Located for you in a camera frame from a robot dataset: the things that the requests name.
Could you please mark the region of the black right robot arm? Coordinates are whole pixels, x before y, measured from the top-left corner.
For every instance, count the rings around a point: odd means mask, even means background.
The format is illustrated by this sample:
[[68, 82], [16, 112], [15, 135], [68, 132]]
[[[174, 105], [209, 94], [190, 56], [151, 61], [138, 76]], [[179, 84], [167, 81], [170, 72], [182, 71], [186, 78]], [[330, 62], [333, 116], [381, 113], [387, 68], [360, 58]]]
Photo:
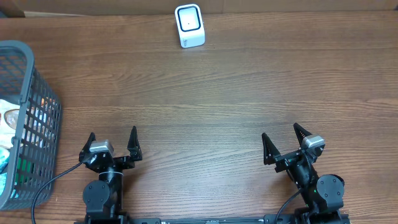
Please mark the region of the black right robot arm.
[[325, 140], [298, 123], [294, 123], [294, 131], [299, 147], [284, 155], [262, 133], [264, 164], [274, 164], [277, 173], [285, 171], [297, 187], [276, 214], [264, 216], [264, 223], [349, 223], [349, 216], [340, 213], [344, 206], [344, 180], [335, 174], [318, 176], [313, 166], [325, 148]]

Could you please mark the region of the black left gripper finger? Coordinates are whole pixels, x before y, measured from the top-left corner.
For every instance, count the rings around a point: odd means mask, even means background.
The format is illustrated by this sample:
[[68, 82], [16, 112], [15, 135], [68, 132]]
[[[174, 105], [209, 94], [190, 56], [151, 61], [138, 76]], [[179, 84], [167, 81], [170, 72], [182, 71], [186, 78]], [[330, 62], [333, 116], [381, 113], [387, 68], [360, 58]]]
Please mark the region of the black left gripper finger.
[[87, 142], [85, 143], [85, 145], [83, 146], [83, 149], [79, 153], [79, 162], [88, 162], [90, 160], [90, 158], [92, 157], [92, 153], [90, 152], [90, 147], [91, 147], [91, 143], [95, 140], [96, 140], [95, 134], [90, 133], [90, 136], [89, 136]]
[[134, 161], [142, 160], [142, 151], [138, 141], [137, 128], [133, 126], [127, 144], [127, 150], [130, 152], [130, 157]]

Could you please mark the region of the beige snack pouch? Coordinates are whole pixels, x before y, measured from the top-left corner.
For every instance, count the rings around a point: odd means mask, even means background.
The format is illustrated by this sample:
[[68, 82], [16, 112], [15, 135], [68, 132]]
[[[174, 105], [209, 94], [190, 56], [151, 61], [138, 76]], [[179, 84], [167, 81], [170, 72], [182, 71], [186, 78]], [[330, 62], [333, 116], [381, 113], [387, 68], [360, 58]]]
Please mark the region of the beige snack pouch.
[[19, 117], [19, 105], [1, 99], [1, 147], [13, 147], [12, 139], [16, 134]]

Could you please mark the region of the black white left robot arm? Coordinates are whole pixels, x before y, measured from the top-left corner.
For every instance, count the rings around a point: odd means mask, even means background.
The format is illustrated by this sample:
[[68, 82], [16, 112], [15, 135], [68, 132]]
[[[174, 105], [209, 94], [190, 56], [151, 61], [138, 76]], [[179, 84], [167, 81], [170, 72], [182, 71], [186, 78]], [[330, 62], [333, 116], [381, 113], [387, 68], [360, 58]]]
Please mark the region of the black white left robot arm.
[[136, 127], [131, 130], [127, 150], [129, 155], [115, 157], [110, 141], [97, 141], [91, 133], [79, 153], [79, 161], [98, 174], [98, 179], [83, 190], [85, 223], [132, 223], [123, 210], [123, 171], [135, 168], [135, 162], [142, 160]]

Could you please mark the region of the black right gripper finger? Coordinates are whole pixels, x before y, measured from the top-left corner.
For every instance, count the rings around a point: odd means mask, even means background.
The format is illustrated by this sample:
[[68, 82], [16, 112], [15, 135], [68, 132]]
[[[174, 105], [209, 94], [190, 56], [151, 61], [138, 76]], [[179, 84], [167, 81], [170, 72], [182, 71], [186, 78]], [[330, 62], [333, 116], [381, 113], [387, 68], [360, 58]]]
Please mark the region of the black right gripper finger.
[[303, 128], [301, 125], [299, 125], [298, 123], [294, 123], [293, 127], [294, 127], [294, 131], [295, 131], [298, 143], [301, 146], [306, 146], [308, 137], [311, 136], [312, 134], [309, 131], [307, 131], [305, 128]]
[[280, 156], [280, 152], [266, 133], [262, 133], [262, 143], [264, 148], [264, 164], [271, 165], [276, 163], [276, 158]]

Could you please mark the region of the light green wipes packet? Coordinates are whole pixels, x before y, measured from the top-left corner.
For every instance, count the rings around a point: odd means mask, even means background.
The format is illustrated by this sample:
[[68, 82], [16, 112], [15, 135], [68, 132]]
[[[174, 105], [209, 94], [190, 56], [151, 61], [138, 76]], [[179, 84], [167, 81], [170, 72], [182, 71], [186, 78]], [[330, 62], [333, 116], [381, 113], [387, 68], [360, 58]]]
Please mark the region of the light green wipes packet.
[[1, 174], [6, 173], [6, 169], [9, 163], [11, 152], [5, 147], [0, 147], [0, 172]]

